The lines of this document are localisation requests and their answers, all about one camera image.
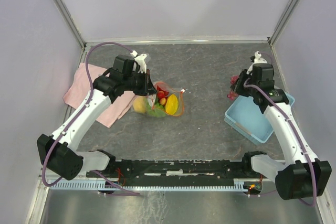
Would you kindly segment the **yellow pear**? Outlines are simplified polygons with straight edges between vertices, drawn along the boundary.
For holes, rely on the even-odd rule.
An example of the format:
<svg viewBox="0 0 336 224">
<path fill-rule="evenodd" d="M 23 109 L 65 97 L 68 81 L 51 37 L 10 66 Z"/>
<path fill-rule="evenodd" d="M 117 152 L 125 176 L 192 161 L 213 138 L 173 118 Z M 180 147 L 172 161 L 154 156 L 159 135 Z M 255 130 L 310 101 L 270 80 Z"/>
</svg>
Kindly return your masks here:
<svg viewBox="0 0 336 224">
<path fill-rule="evenodd" d="M 146 113 L 146 97 L 137 96 L 133 101 L 133 109 L 137 113 Z"/>
</svg>

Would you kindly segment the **red grape bunch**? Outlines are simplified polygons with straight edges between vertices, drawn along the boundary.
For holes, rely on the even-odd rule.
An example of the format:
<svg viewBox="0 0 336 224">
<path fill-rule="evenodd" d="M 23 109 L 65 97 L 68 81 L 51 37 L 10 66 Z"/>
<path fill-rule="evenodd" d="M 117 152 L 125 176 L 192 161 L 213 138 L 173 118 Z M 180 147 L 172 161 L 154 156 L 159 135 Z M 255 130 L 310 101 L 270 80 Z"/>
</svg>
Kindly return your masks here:
<svg viewBox="0 0 336 224">
<path fill-rule="evenodd" d="M 230 91 L 229 91 L 229 94 L 227 95 L 227 97 L 231 101 L 234 101 L 238 97 L 238 94 L 235 92 L 235 86 L 236 86 L 236 82 L 237 82 L 238 79 L 239 79 L 239 76 L 232 76 L 230 78 Z"/>
</svg>

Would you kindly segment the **red strawberries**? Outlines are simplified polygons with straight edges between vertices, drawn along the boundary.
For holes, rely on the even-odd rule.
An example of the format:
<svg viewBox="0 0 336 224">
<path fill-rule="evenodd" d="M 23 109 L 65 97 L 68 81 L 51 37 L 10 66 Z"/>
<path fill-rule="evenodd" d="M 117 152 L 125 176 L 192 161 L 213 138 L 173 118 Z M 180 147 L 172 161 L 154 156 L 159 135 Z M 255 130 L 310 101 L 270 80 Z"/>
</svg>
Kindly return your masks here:
<svg viewBox="0 0 336 224">
<path fill-rule="evenodd" d="M 156 86 L 156 89 L 157 89 L 157 99 L 158 99 L 158 102 L 161 104 L 162 100 L 163 102 L 166 102 L 168 96 L 169 96 L 169 92 L 168 91 L 165 91 L 163 90 L 160 86 Z"/>
</svg>

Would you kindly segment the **clear orange zip top bag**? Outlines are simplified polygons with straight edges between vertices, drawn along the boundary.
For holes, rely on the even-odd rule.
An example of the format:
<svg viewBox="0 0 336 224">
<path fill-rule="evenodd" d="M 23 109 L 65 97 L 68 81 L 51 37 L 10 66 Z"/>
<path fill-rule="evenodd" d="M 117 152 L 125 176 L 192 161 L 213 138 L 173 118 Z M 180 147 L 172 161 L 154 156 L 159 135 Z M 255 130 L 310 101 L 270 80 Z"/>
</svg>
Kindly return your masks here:
<svg viewBox="0 0 336 224">
<path fill-rule="evenodd" d="M 178 98 L 178 109 L 177 109 L 177 112 L 174 115 L 170 115 L 170 114 L 166 113 L 166 116 L 181 116 L 184 113 L 183 94 L 185 92 L 185 89 L 183 89 L 183 88 L 172 88 L 167 83 L 161 82 L 161 81 L 155 82 L 154 86 L 155 86 L 155 88 L 156 88 L 156 86 L 160 86 L 163 90 L 169 92 L 169 96 L 172 95 L 172 94 L 174 94 Z M 159 103 L 158 102 L 158 98 L 157 98 L 157 94 L 147 96 L 146 97 L 146 101 L 147 101 L 146 105 L 149 104 L 151 107 L 154 107 L 154 105 L 156 103 Z M 165 111 L 166 102 L 163 102 L 163 100 L 161 102 L 162 103 L 160 105 L 162 105 L 164 107 L 164 111 Z"/>
</svg>

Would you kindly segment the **green grape bunch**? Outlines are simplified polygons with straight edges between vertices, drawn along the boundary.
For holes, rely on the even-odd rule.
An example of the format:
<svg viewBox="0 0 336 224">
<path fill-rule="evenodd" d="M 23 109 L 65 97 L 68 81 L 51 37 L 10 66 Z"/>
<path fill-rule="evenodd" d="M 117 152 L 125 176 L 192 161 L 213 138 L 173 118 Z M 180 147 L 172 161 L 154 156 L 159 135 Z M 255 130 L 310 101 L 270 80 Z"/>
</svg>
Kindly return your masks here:
<svg viewBox="0 0 336 224">
<path fill-rule="evenodd" d="M 154 107 L 151 107 L 149 104 L 146 105 L 146 115 L 155 118 L 163 118 L 166 116 L 166 113 L 164 107 L 159 103 L 156 103 Z"/>
</svg>

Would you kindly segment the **yellow starfruit slice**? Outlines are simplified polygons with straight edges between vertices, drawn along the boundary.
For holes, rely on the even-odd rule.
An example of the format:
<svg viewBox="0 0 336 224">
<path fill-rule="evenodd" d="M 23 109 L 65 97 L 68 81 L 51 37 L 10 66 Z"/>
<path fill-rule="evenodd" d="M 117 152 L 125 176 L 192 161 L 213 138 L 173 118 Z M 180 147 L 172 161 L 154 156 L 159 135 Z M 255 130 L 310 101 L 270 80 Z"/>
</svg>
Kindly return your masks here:
<svg viewBox="0 0 336 224">
<path fill-rule="evenodd" d="M 167 114 L 174 115 L 179 107 L 179 101 L 176 95 L 172 94 L 167 98 L 165 111 Z"/>
</svg>

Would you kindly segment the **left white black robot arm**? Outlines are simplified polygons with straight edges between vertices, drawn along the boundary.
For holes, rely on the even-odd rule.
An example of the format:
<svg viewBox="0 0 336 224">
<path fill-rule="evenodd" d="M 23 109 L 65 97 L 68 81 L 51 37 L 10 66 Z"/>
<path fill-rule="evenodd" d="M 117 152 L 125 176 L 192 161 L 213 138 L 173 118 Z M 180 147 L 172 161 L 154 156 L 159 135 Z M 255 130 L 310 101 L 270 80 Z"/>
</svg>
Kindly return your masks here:
<svg viewBox="0 0 336 224">
<path fill-rule="evenodd" d="M 50 135 L 42 134 L 37 147 L 42 174 L 50 170 L 66 180 L 74 179 L 81 172 L 98 170 L 110 177 L 116 171 L 112 155 L 105 151 L 78 152 L 78 146 L 96 119 L 126 91 L 147 97 L 156 94 L 146 64 L 147 54 L 119 55 L 113 66 L 97 77 L 87 96 L 75 112 Z"/>
</svg>

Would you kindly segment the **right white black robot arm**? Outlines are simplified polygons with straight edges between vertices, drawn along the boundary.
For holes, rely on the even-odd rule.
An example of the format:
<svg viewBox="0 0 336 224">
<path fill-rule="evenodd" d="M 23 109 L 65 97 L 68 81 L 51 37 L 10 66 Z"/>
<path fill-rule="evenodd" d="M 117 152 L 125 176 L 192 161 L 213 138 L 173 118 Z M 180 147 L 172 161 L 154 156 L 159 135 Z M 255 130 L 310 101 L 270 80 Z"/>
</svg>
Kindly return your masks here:
<svg viewBox="0 0 336 224">
<path fill-rule="evenodd" d="M 289 98 L 284 90 L 275 88 L 273 66 L 252 64 L 240 73 L 231 88 L 238 95 L 253 98 L 272 126 L 285 158 L 282 164 L 263 152 L 254 152 L 241 164 L 243 175 L 264 175 L 275 183 L 283 200 L 322 196 L 332 172 L 331 165 L 319 160 L 300 132 Z"/>
</svg>

